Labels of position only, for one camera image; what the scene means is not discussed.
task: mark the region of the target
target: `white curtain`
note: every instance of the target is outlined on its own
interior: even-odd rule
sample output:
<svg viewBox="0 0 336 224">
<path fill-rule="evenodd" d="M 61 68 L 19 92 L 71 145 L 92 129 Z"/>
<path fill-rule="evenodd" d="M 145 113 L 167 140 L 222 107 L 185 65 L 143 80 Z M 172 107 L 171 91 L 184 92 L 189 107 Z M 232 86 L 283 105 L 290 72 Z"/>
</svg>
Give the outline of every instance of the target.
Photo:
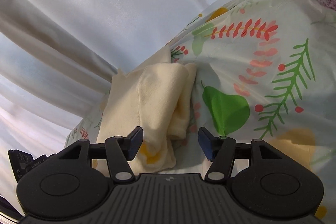
<svg viewBox="0 0 336 224">
<path fill-rule="evenodd" d="M 0 0 L 0 193 L 20 210 L 7 150 L 60 151 L 109 88 L 216 0 Z"/>
</svg>

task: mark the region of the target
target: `metal screw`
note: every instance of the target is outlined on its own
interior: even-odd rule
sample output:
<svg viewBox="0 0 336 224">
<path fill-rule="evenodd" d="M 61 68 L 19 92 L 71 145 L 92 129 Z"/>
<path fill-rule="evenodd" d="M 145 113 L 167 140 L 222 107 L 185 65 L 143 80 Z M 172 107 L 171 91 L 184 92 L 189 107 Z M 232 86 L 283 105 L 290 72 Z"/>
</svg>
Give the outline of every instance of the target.
<svg viewBox="0 0 336 224">
<path fill-rule="evenodd" d="M 208 178 L 210 178 L 211 180 L 221 180 L 224 178 L 224 174 L 221 172 L 211 172 L 208 175 Z"/>
<path fill-rule="evenodd" d="M 118 180 L 128 180 L 131 177 L 132 177 L 132 174 L 128 172 L 119 172 L 115 175 L 115 178 Z"/>
</svg>

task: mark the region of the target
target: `yellow stain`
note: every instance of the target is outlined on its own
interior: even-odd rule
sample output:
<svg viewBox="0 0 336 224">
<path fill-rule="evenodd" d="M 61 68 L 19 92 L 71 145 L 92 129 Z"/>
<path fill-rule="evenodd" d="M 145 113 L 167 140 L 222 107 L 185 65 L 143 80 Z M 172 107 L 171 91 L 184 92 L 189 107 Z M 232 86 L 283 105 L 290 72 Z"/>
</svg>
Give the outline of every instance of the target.
<svg viewBox="0 0 336 224">
<path fill-rule="evenodd" d="M 225 8 L 225 7 L 221 7 L 221 8 L 219 8 L 219 9 L 217 9 L 216 11 L 214 11 L 214 12 L 212 13 L 211 17 L 209 17 L 209 19 L 206 20 L 205 22 L 208 22 L 208 21 L 210 21 L 210 20 L 213 20 L 214 18 L 219 17 L 220 15 L 222 15 L 222 14 L 224 14 L 224 13 L 226 13 L 226 12 L 227 12 L 227 8 Z"/>
<path fill-rule="evenodd" d="M 327 214 L 327 209 L 326 207 L 324 206 L 319 206 L 317 208 L 317 211 L 315 213 L 315 216 L 318 218 L 318 219 L 322 219 L 325 217 L 325 215 Z"/>
<path fill-rule="evenodd" d="M 147 164 L 154 164 L 157 161 L 160 160 L 161 158 L 161 152 L 157 152 L 155 155 L 152 155 L 151 153 L 148 152 L 147 150 L 147 145 L 145 142 L 142 143 L 142 145 L 140 146 L 139 152 L 143 155 L 146 156 L 147 160 L 146 163 Z"/>
<path fill-rule="evenodd" d="M 97 160 L 92 160 L 92 168 L 96 169 L 98 165 L 98 161 Z"/>
<path fill-rule="evenodd" d="M 311 170 L 310 162 L 315 152 L 315 136 L 310 129 L 295 128 L 276 136 L 268 143 Z"/>
<path fill-rule="evenodd" d="M 103 100 L 100 105 L 99 105 L 99 110 L 100 111 L 104 111 L 106 105 L 107 105 L 107 101 L 108 101 L 108 98 L 106 98 L 105 100 Z"/>
</svg>

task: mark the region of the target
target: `circular pad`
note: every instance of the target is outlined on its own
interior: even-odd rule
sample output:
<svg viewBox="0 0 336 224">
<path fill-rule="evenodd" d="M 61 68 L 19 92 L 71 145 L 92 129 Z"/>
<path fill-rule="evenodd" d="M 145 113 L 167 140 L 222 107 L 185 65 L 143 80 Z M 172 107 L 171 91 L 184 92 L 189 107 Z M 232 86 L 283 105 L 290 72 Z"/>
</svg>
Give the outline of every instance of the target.
<svg viewBox="0 0 336 224">
<path fill-rule="evenodd" d="M 313 213 L 323 198 L 323 185 L 316 175 L 282 160 L 265 160 L 239 172 L 231 190 L 242 206 L 270 218 Z"/>
<path fill-rule="evenodd" d="M 106 177 L 77 160 L 49 159 L 19 180 L 17 198 L 37 218 L 71 219 L 96 208 L 109 190 Z"/>
<path fill-rule="evenodd" d="M 273 195 L 290 195 L 300 187 L 300 183 L 295 177 L 283 173 L 265 175 L 260 183 L 265 191 Z"/>
<path fill-rule="evenodd" d="M 70 174 L 54 174 L 41 182 L 41 189 L 48 195 L 63 196 L 73 193 L 79 187 L 79 179 Z"/>
</svg>

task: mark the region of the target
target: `yellow fruit print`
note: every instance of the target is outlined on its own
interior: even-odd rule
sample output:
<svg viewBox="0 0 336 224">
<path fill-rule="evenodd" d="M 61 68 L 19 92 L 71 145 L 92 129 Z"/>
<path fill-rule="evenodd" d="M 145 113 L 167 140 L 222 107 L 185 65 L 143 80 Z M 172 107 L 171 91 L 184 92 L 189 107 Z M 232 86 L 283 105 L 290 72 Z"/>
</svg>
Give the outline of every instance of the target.
<svg viewBox="0 0 336 224">
<path fill-rule="evenodd" d="M 216 11 L 214 11 L 212 15 L 208 18 L 208 20 L 206 20 L 205 22 L 213 20 L 214 18 L 219 17 L 220 15 L 225 14 L 226 12 L 227 12 L 227 8 L 221 7 L 217 9 Z"/>
<path fill-rule="evenodd" d="M 326 214 L 327 214 L 327 209 L 326 209 L 326 207 L 324 207 L 324 206 L 319 206 L 319 207 L 317 208 L 317 211 L 316 211 L 316 213 L 315 213 L 315 216 L 316 216 L 316 218 L 318 218 L 318 219 L 322 219 L 322 218 L 325 217 Z"/>
<path fill-rule="evenodd" d="M 315 153 L 315 137 L 308 128 L 295 128 L 268 142 L 288 157 L 311 170 L 310 162 Z"/>
</svg>

